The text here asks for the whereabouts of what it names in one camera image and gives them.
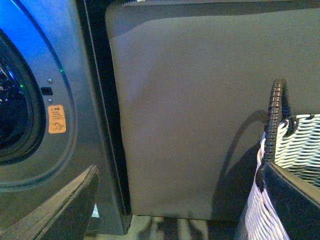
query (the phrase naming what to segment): black handle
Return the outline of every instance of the black handle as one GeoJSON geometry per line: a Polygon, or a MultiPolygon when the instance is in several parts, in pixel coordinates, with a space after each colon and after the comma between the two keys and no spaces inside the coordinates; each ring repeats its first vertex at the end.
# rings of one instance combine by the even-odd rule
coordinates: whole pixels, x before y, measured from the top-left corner
{"type": "Polygon", "coordinates": [[[275,160],[278,126],[283,119],[291,115],[287,81],[284,78],[276,79],[273,82],[269,101],[263,163],[275,160]]]}

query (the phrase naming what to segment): laundry basket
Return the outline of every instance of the laundry basket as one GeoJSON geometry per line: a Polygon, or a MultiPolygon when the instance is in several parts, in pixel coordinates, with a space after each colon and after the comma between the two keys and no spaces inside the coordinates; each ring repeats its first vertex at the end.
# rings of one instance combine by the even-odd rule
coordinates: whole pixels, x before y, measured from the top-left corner
{"type": "Polygon", "coordinates": [[[291,113],[274,81],[257,168],[235,240],[320,239],[320,114],[291,113]]]}

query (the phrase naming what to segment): gray cloth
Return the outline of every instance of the gray cloth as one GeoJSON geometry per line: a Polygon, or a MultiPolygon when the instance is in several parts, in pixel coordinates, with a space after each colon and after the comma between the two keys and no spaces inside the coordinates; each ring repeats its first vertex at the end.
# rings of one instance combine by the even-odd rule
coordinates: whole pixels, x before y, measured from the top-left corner
{"type": "Polygon", "coordinates": [[[135,215],[238,221],[275,78],[320,108],[320,10],[304,1],[106,12],[135,215]]]}

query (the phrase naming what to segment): door porthole glass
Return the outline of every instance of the door porthole glass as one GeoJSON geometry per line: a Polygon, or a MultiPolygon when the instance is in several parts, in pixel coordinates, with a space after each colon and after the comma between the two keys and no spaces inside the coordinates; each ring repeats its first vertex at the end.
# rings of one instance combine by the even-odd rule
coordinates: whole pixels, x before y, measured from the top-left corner
{"type": "Polygon", "coordinates": [[[39,86],[17,48],[0,31],[0,165],[30,156],[43,139],[45,124],[39,86]]]}

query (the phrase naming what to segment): gray washing machine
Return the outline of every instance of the gray washing machine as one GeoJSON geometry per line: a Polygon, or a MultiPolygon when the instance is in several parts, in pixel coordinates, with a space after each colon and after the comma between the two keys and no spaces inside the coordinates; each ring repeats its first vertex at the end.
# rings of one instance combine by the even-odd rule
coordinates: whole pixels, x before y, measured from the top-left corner
{"type": "Polygon", "coordinates": [[[114,155],[85,2],[0,6],[0,231],[96,164],[98,232],[125,234],[125,162],[114,155]]]}

